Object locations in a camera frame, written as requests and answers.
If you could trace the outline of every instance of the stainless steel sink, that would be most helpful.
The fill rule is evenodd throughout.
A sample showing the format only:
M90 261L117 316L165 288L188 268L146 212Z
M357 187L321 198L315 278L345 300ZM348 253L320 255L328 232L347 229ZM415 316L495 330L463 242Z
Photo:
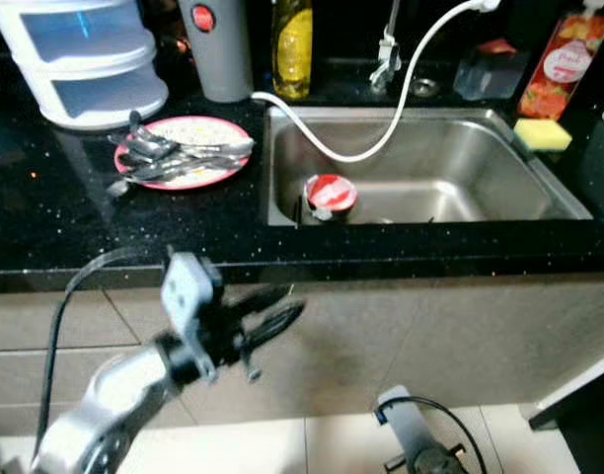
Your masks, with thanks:
M374 144L393 110L298 108L330 147ZM344 223L591 219L585 207L489 110L407 110L377 155L360 163L320 153L276 108L266 116L269 225L319 225L302 201L313 175L337 173L359 194Z

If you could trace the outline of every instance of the yellow sponge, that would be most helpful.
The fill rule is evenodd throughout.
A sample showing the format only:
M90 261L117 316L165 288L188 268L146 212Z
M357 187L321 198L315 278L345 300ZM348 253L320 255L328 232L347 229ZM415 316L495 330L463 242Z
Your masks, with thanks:
M515 132L531 150L563 151L571 142L571 135L554 120L520 118Z

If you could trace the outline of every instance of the white hose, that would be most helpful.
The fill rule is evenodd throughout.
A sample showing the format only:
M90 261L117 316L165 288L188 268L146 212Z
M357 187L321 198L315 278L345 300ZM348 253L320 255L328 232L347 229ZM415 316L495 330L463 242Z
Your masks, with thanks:
M252 99L271 102L275 106L278 106L282 109L282 111L288 115L288 117L293 120L298 128L304 133L304 135L313 143L322 153L324 153L329 158L332 158L336 161L341 161L342 163L355 163L357 161L365 160L366 158L371 157L376 152L378 152L383 146L388 142L397 125L399 124L399 120L401 119L401 114L403 113L403 108L405 107L405 101L408 97L408 91L410 90L410 82L412 82L412 75L414 74L414 70L416 67L416 62L420 57L420 54L427 46L427 43L431 40L431 38L438 33L447 22L449 22L452 18L456 17L462 12L466 12L467 10L482 10L485 11L485 4L493 3L489 0L468 0L467 2L463 2L460 5L452 8L447 13L445 13L442 17L438 19L436 23L425 33L424 37L420 40L420 43L416 47L412 59L410 60L410 64L408 65L408 72L405 76L405 82L403 83L403 90L401 91L401 99L399 100L399 105L394 113L394 118L392 118L392 122L388 129L385 131L384 135L379 139L379 141L369 148L367 151L363 153L359 153L356 155L341 155L331 148L326 146L324 143L320 141L320 139L309 129L308 126L304 124L304 122L297 116L289 106L287 106L284 101L274 94L270 94L267 92L255 92L252 94Z

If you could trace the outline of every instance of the black countertop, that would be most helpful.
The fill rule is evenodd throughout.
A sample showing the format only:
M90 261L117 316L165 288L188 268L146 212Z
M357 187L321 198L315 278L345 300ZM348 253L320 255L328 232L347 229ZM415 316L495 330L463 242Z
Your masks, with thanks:
M305 105L394 106L367 92L367 68L344 76L332 65L323 73L335 79L318 75ZM169 244L207 256L230 282L604 271L604 121L593 107L570 109L562 123L572 144L543 156L593 220L269 227L262 207L263 104L214 104L193 76L183 78L150 120L231 120L257 141L249 165L201 190L137 189L113 200L105 192L115 179L106 134L50 124L18 75L7 74L7 82L0 93L0 292L60 290L87 261L125 245L140 247L141 258L101 272L96 282L159 284L159 256ZM443 91L410 106L467 104ZM508 103L489 106L512 119Z

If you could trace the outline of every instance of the grey tumbler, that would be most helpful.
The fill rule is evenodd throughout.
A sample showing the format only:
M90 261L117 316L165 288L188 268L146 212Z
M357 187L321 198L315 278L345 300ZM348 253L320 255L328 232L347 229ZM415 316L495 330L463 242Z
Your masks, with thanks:
M254 91L247 0L179 0L203 94L237 102Z

